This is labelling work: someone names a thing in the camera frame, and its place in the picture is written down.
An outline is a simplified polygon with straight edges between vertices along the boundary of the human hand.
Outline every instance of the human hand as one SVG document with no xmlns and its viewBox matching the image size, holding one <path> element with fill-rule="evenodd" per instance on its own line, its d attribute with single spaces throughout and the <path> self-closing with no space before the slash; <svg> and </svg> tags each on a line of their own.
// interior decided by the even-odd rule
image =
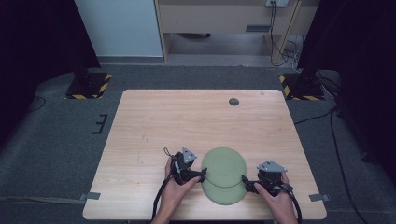
<svg viewBox="0 0 396 224">
<path fill-rule="evenodd" d="M 282 173 L 282 181 L 283 183 L 289 184 L 289 179 L 285 173 Z M 262 185 L 254 183 L 254 187 L 268 204 L 272 214 L 279 224 L 298 223 L 294 214 L 292 199 L 285 190 L 281 190 L 276 197 L 273 197 Z"/>
<path fill-rule="evenodd" d="M 169 173 L 171 172 L 171 165 L 172 159 L 169 157 L 165 166 L 165 178 L 168 177 Z M 194 187 L 200 178 L 200 176 L 196 176 L 181 186 L 175 182 L 174 178 L 171 178 L 166 184 L 163 194 L 161 195 L 161 204 L 157 216 L 152 220 L 151 223 L 168 223 L 172 215 L 180 206 L 184 196 L 190 189 L 192 189 L 192 187 Z"/>
</svg>

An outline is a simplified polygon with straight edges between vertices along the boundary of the white wall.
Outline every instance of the white wall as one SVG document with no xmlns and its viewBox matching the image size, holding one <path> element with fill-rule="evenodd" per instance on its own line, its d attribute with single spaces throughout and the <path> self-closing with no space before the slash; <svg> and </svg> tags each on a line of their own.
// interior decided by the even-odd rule
<svg viewBox="0 0 396 224">
<path fill-rule="evenodd" d="M 163 56 L 154 0 L 75 2 L 97 56 Z"/>
</svg>

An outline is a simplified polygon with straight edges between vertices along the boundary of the yellow and black hazard tape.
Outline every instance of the yellow and black hazard tape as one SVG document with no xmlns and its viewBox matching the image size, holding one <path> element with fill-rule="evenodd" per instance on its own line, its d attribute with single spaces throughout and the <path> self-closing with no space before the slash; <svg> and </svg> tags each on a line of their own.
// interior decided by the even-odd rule
<svg viewBox="0 0 396 224">
<path fill-rule="evenodd" d="M 299 96 L 299 97 L 292 96 L 290 94 L 290 88 L 288 86 L 288 83 L 286 83 L 286 81 L 285 81 L 285 77 L 279 76 L 279 79 L 280 79 L 280 82 L 282 83 L 282 87 L 283 87 L 283 90 L 285 91 L 287 100 L 310 100 L 310 101 L 325 100 L 325 98 L 323 96 L 309 96 L 309 95 Z"/>
<path fill-rule="evenodd" d="M 92 99 L 92 98 L 102 98 L 103 94 L 105 93 L 105 90 L 107 88 L 108 82 L 110 81 L 111 75 L 106 74 L 105 79 L 103 80 L 103 83 L 100 85 L 100 89 L 98 92 L 91 93 L 91 94 L 70 94 L 66 95 L 66 99 L 77 99 L 77 100 L 85 100 L 85 99 Z"/>
</svg>

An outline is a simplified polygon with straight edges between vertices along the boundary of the black circular object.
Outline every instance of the black circular object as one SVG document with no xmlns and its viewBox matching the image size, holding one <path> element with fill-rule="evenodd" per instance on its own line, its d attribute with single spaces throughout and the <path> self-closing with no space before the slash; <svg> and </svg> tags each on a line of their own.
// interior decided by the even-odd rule
<svg viewBox="0 0 396 224">
<path fill-rule="evenodd" d="M 230 105 L 239 105 L 239 100 L 236 98 L 231 98 L 228 103 L 230 103 Z"/>
</svg>

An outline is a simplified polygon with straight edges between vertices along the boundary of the wall socket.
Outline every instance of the wall socket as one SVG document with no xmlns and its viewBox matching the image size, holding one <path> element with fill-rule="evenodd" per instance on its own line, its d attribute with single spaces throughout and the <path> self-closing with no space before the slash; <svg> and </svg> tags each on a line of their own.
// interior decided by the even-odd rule
<svg viewBox="0 0 396 224">
<path fill-rule="evenodd" d="M 265 5 L 267 7 L 272 7 L 273 2 L 275 2 L 277 7 L 286 7 L 288 5 L 289 0 L 267 0 Z"/>
</svg>

